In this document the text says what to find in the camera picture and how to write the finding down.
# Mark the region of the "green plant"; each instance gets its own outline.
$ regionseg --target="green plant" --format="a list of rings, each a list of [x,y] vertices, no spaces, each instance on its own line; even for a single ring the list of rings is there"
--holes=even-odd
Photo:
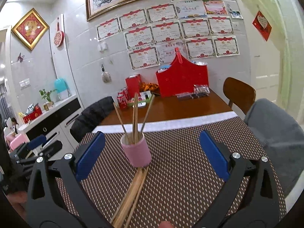
[[[42,99],[47,99],[47,101],[49,101],[49,102],[52,102],[51,93],[54,92],[54,91],[56,91],[56,89],[48,91],[48,92],[45,89],[39,90],[40,95],[42,96]]]

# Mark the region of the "black cabinet drawer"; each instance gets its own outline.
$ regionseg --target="black cabinet drawer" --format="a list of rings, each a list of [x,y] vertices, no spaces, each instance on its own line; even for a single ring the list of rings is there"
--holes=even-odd
[[[75,111],[80,108],[80,103],[78,99],[74,99],[65,106],[61,107],[59,110],[55,111],[53,114],[49,115],[30,131],[26,133],[29,140],[36,138],[39,135],[47,135],[51,130],[58,126],[63,120],[68,116],[72,115]]]

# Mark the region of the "coca-cola can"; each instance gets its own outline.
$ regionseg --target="coca-cola can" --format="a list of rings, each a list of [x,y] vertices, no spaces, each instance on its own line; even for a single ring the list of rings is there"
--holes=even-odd
[[[126,96],[127,101],[130,100],[128,88],[125,87],[125,88],[123,88],[122,90],[123,90],[123,92],[124,92],[124,94],[125,94],[125,96]]]
[[[127,108],[127,100],[126,100],[126,97],[123,93],[118,93],[117,102],[118,102],[119,108],[121,110]]]

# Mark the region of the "metal screw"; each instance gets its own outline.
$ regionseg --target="metal screw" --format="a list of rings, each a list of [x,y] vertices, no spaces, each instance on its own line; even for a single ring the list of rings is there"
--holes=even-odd
[[[64,159],[71,159],[73,157],[73,155],[72,154],[66,154],[65,156],[64,156]]]
[[[267,157],[265,157],[265,156],[262,156],[262,158],[261,158],[261,159],[262,159],[262,161],[263,161],[263,162],[267,162],[267,161],[268,161],[268,158],[267,158]]]
[[[239,159],[241,157],[241,155],[239,153],[233,153],[232,157],[235,159]]]
[[[41,163],[43,161],[43,158],[42,157],[39,157],[36,159],[37,163]]]

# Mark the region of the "brown tablecloth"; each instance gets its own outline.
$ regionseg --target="brown tablecloth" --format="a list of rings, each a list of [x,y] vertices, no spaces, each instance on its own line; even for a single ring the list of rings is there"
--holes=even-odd
[[[157,227],[168,220],[176,227],[191,227],[203,215],[222,185],[199,143],[199,134],[208,129],[214,138],[225,143],[231,152],[258,160],[266,155],[258,140],[239,118],[192,128],[147,132],[152,162],[144,188],[130,223],[131,228]],[[121,133],[106,134],[106,145],[89,177],[81,184],[106,219],[111,220],[134,177],[120,146]],[[87,134],[81,144],[89,142]],[[280,219],[286,214],[284,195],[275,173],[279,193]],[[69,211],[77,215],[61,179],[59,189]],[[234,213],[244,195],[244,178],[227,215]]]

